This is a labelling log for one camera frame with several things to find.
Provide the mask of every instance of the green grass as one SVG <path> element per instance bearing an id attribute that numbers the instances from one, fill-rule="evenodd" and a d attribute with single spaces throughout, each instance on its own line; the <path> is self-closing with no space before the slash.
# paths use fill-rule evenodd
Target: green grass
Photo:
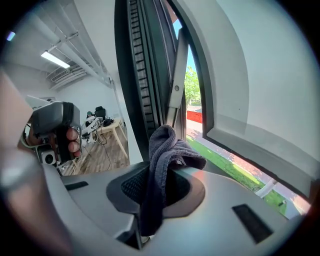
<path id="1" fill-rule="evenodd" d="M 265 185 L 263 182 L 256 179 L 254 176 L 252 176 L 239 166 L 233 164 L 231 161 L 213 152 L 212 150 L 197 142 L 193 138 L 187 136 L 186 139 L 195 151 L 197 151 L 200 155 L 202 155 L 207 160 L 209 160 L 210 162 L 218 166 L 220 169 L 225 171 L 227 174 L 229 174 L 232 178 L 234 178 L 237 182 L 245 186 L 247 189 L 252 190 L 252 188 L 256 186 L 262 188 Z M 266 195 L 264 200 L 276 211 L 279 211 L 281 214 L 284 215 L 287 207 L 286 204 L 278 206 L 278 204 L 281 203 L 284 199 L 285 198 L 282 195 L 272 190 L 269 194 Z"/>

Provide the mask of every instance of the hand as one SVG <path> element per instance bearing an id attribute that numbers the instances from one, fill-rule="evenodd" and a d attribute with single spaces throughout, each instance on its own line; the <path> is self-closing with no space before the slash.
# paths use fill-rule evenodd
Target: hand
<path id="1" fill-rule="evenodd" d="M 80 145 L 79 143 L 76 141 L 76 139 L 78 138 L 79 134 L 78 132 L 73 129 L 73 128 L 69 128 L 68 131 L 66 132 L 66 138 L 71 141 L 68 145 L 68 149 L 71 153 L 73 153 L 73 155 L 77 158 L 81 155 L 81 151 L 80 151 Z M 33 127 L 31 125 L 30 127 L 30 131 L 29 131 L 29 135 L 26 138 L 27 143 L 30 146 L 36 146 L 42 143 L 41 138 L 36 138 L 34 136 L 34 130 Z M 54 152 L 56 151 L 56 143 L 55 143 L 55 139 L 52 135 L 49 136 L 49 144 L 51 145 L 52 149 L 54 150 Z"/>

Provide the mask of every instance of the white curved surface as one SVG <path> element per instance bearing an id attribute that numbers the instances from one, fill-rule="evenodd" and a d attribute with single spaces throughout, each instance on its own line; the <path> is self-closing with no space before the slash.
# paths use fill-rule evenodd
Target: white curved surface
<path id="1" fill-rule="evenodd" d="M 320 69 L 298 26 L 271 0 L 176 2 L 208 64 L 207 136 L 309 196 L 320 178 Z"/>

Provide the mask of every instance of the mesh grille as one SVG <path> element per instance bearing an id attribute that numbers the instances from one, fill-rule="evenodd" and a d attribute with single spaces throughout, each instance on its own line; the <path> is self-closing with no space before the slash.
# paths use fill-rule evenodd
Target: mesh grille
<path id="1" fill-rule="evenodd" d="M 148 175 L 149 170 L 145 169 L 121 184 L 122 192 L 139 205 L 142 205 L 146 196 Z M 181 200 L 189 191 L 189 181 L 169 169 L 165 184 L 165 206 L 170 206 Z"/>

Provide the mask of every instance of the camera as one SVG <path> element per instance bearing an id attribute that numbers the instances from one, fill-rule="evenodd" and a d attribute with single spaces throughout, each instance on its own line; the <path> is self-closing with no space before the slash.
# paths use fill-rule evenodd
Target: camera
<path id="1" fill-rule="evenodd" d="M 43 164 L 54 165 L 56 163 L 55 152 L 52 149 L 41 152 L 40 158 Z"/>

